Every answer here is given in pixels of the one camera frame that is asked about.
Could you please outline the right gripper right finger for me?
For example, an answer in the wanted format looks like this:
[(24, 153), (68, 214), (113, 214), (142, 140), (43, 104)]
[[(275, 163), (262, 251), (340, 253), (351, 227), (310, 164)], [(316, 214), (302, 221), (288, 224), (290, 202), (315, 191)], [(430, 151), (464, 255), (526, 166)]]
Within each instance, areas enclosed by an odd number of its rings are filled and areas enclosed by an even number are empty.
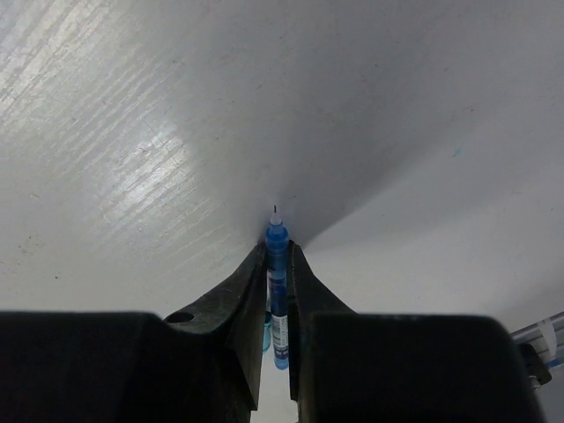
[(478, 315), (362, 314), (287, 262), (290, 397), (302, 422), (541, 422), (523, 356)]

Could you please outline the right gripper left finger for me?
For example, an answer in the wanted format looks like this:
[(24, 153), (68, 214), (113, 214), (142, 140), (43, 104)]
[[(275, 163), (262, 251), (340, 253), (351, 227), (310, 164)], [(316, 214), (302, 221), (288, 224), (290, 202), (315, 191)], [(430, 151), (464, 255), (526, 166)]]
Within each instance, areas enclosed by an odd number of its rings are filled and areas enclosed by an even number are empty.
[(264, 246), (166, 318), (1, 315), (4, 422), (247, 422), (258, 407)]

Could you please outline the blue thin pen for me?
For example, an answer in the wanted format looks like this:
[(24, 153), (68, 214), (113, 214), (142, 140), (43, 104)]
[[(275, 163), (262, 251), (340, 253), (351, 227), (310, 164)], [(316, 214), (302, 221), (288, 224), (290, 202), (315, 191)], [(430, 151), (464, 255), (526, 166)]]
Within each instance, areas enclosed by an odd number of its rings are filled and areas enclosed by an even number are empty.
[(267, 282), (271, 304), (271, 343), (277, 369), (289, 367), (289, 329), (287, 318), (287, 255), (289, 232), (273, 207), (265, 233), (267, 255)]

